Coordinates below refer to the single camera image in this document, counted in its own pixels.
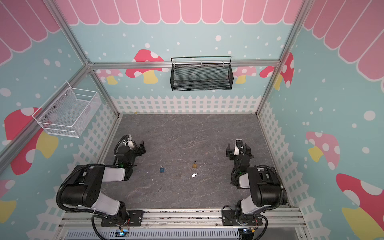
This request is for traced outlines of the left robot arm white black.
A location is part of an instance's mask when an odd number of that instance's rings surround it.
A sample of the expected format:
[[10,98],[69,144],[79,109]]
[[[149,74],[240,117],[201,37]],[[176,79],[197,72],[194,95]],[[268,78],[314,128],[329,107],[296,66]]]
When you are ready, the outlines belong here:
[[143,211],[127,211],[126,204],[102,193],[104,183],[126,182],[133,172],[136,157],[146,153],[144,142],[136,144],[126,137],[114,150],[113,165],[78,165],[59,187],[56,202],[66,212],[90,213],[102,219],[103,227],[139,227]]

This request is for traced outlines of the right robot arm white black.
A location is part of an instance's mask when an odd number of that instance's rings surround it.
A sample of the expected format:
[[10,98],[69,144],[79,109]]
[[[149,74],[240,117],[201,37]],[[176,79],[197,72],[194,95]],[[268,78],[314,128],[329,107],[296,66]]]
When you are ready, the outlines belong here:
[[252,149],[236,139],[235,147],[226,148],[226,156],[234,162],[231,172],[231,185],[238,189],[250,190],[250,195],[236,204],[222,208],[224,226],[261,226],[261,214],[274,210],[288,202],[283,181],[274,167],[267,165],[251,166]]

